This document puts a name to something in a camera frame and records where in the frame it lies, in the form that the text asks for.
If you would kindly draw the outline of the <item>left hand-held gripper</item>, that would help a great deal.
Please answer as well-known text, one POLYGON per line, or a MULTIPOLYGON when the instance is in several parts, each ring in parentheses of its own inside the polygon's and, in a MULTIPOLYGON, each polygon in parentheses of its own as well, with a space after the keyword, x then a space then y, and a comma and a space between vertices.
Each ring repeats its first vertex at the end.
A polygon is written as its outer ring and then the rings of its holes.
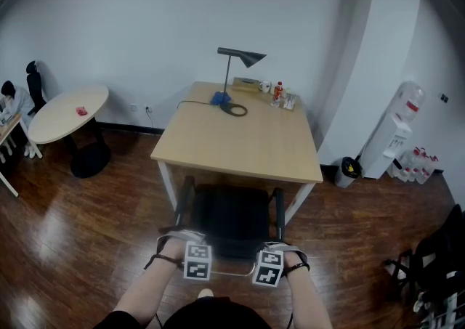
POLYGON ((212 248, 206 244, 205 235, 192 230, 168 231, 157 239, 156 256, 160 255, 169 238, 185 241, 183 257, 169 257, 169 261, 173 261, 183 271, 183 277, 190 280, 210 280, 212 248))

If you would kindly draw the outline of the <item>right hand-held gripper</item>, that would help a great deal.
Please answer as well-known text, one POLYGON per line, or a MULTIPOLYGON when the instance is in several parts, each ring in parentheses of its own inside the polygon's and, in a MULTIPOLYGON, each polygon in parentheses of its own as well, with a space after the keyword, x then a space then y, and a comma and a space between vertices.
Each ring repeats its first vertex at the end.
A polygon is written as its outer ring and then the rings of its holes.
POLYGON ((286 277, 288 273, 301 267, 309 269, 308 256, 300 248, 282 242, 266 242, 257 254, 252 283, 260 286, 277 287, 282 277, 286 277), (283 257, 286 251, 298 253, 303 262, 286 269, 283 257))

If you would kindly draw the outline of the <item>black chair with chrome frame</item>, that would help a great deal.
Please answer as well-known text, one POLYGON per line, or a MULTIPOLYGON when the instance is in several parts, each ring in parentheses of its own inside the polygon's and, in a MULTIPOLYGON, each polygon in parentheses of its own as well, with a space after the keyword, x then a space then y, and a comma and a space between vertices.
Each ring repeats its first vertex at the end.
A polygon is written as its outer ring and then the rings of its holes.
POLYGON ((196 184, 186 176, 175 210, 176 230, 204 235, 215 260, 242 262, 256 268, 256 255, 265 242, 284 241, 284 191, 271 193, 251 187, 226 184, 196 184))

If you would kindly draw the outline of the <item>person's right forearm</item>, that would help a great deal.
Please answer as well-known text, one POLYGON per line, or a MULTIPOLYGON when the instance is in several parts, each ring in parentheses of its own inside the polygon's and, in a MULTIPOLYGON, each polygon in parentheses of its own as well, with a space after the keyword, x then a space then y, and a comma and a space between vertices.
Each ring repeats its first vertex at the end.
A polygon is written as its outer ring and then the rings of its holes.
POLYGON ((287 274, 294 329, 333 329, 328 311, 305 267, 287 274))

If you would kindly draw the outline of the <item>person's left forearm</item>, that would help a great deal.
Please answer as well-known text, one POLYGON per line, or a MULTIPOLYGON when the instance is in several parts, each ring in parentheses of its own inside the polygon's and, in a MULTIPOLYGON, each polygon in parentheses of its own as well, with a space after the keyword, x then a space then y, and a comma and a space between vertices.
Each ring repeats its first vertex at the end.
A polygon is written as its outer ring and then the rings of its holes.
POLYGON ((176 264, 165 259, 155 259, 130 285, 113 311, 130 314, 145 327, 155 317, 166 286, 176 270, 176 264))

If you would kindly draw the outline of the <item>person's right hand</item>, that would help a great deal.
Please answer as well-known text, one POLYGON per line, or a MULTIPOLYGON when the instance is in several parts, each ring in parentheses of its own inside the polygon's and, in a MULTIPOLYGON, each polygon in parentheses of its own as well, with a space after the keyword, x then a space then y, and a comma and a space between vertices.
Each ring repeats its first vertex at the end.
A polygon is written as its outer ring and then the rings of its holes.
POLYGON ((300 255, 294 251, 286 251, 283 254, 284 257, 284 267, 290 269, 297 264, 301 264, 303 261, 300 255))

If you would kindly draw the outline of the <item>person's left hand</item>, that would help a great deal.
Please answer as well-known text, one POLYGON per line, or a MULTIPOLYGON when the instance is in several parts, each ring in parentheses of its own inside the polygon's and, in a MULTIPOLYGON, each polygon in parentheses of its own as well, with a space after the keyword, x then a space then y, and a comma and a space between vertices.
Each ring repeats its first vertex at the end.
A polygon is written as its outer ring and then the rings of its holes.
POLYGON ((164 244, 160 254, 174 260, 184 261, 186 241, 170 237, 164 244))

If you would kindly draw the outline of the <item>person's black clothing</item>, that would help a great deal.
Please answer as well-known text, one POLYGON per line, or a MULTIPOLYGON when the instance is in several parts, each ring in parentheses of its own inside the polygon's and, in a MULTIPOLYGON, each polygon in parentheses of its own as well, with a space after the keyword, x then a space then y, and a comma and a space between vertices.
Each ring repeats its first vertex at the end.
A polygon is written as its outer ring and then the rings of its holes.
MULTIPOLYGON (((146 329, 127 312, 108 314, 93 329, 146 329)), ((177 310, 163 329, 271 329, 253 309, 227 297, 203 297, 177 310)))

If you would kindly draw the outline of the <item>grey bin with black bag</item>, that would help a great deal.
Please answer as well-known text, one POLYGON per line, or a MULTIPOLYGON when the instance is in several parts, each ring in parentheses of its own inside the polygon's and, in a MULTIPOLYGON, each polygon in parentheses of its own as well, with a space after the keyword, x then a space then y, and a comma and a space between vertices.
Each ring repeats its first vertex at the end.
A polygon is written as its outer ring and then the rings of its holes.
POLYGON ((360 177, 361 172, 362 167, 357 160, 351 157, 343 157, 335 174, 334 184, 341 188, 347 188, 360 177))

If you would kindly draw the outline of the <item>square wooden white-legged table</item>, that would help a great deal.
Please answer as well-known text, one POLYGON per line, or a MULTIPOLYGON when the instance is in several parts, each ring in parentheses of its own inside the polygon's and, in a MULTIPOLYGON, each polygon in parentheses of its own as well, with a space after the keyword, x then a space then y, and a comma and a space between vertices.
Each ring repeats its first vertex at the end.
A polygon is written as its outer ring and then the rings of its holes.
POLYGON ((285 212, 290 222, 316 184, 323 180, 304 106, 271 106, 271 96, 229 89, 234 103, 247 108, 234 117, 210 105, 219 84, 196 81, 162 133, 151 158, 158 163, 173 208, 178 196, 172 165, 299 183, 285 212))

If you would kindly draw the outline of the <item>white water dispenser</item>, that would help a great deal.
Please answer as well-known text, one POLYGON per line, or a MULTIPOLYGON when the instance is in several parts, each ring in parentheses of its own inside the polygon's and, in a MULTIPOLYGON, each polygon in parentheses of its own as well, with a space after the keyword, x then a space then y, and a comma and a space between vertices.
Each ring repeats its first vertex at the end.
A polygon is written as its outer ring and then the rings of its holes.
POLYGON ((362 177, 379 179, 411 135, 409 124, 397 114, 385 114, 360 155, 362 177))

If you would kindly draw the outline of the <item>group of red-capped water bottles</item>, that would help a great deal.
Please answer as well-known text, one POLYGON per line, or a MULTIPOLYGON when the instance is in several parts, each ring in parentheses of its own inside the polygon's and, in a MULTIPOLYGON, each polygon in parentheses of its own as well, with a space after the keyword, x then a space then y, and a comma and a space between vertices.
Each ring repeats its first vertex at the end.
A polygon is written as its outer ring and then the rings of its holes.
POLYGON ((423 147, 414 147, 394 159, 387 173, 402 182, 424 184, 437 169, 438 163, 439 158, 436 155, 429 155, 423 147))

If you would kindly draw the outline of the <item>wooden tissue box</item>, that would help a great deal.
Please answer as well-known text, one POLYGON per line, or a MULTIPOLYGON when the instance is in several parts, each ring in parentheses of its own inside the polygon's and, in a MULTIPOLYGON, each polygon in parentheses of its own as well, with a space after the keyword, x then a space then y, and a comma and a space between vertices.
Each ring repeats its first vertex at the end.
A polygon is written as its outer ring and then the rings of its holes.
POLYGON ((231 88, 239 92, 253 92, 259 91, 260 81, 251 78, 234 78, 231 88))

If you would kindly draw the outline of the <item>white metal rack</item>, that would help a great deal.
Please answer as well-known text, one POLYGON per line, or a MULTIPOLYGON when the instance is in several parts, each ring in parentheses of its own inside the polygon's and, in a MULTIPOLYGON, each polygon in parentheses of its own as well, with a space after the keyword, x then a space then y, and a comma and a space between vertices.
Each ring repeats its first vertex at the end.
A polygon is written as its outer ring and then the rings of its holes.
POLYGON ((420 293, 413 312, 424 313, 419 329, 465 329, 465 290, 454 293, 440 304, 426 303, 420 293))

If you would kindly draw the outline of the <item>round wooden black-base table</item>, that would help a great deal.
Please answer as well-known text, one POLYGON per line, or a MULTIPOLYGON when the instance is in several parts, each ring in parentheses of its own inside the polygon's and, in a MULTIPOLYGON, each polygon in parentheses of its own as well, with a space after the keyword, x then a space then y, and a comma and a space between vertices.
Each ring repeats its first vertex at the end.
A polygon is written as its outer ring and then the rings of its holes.
POLYGON ((74 176, 85 179, 100 173, 110 160, 110 148, 103 139, 95 115, 105 105, 109 90, 105 85, 94 84, 51 99, 35 114, 28 128, 30 139, 39 145, 63 140, 70 150, 70 169, 74 176), (77 107, 85 107, 87 115, 79 116, 77 107), (77 147, 72 133, 89 126, 96 141, 77 147))

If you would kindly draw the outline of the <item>black desk lamp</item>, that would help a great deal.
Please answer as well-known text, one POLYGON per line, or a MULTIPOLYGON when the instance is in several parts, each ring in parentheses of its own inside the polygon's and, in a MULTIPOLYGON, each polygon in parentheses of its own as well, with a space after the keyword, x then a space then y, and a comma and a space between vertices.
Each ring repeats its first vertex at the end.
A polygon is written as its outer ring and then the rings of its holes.
MULTIPOLYGON (((247 52, 243 50, 230 49, 230 48, 224 48, 224 47, 218 47, 217 53, 228 56, 227 70, 226 70, 223 92, 227 92, 227 81, 229 77, 230 62, 231 62, 232 57, 239 58, 247 68, 250 68, 251 66, 255 65, 260 60, 266 57, 266 54, 262 54, 262 53, 247 52)), ((239 105, 237 103, 233 103, 231 102, 231 100, 228 103, 224 103, 223 105, 218 105, 218 106, 223 112, 225 112, 228 115, 234 116, 234 117, 244 117, 248 113, 248 110, 246 107, 239 105)))

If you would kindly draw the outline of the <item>clear water jug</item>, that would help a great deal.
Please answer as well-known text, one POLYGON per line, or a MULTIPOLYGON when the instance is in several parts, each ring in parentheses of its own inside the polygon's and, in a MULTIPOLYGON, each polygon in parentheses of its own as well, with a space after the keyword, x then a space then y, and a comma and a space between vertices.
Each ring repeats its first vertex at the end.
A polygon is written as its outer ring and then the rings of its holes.
POLYGON ((392 105, 392 112, 400 120, 411 123, 418 115, 426 98, 425 91, 415 82, 406 81, 400 85, 392 105))

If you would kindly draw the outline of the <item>long white-legged work desk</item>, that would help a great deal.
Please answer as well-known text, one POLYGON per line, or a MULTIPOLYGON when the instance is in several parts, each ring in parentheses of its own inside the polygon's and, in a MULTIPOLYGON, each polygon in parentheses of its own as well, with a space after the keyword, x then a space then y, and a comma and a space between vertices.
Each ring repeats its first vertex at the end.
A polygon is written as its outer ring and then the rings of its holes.
MULTIPOLYGON (((10 134, 16 127, 16 125, 20 124, 21 129, 23 130, 24 135, 28 139, 28 143, 33 148, 33 151, 36 153, 36 156, 40 159, 43 158, 43 155, 40 149, 37 147, 36 143, 33 142, 28 134, 28 128, 25 125, 25 122, 20 114, 16 114, 14 117, 10 117, 3 126, 0 126, 0 145, 4 143, 6 139, 9 138, 10 134)), ((4 185, 8 188, 8 190, 17 198, 19 196, 18 192, 15 188, 9 183, 6 177, 0 172, 0 180, 4 183, 4 185)))

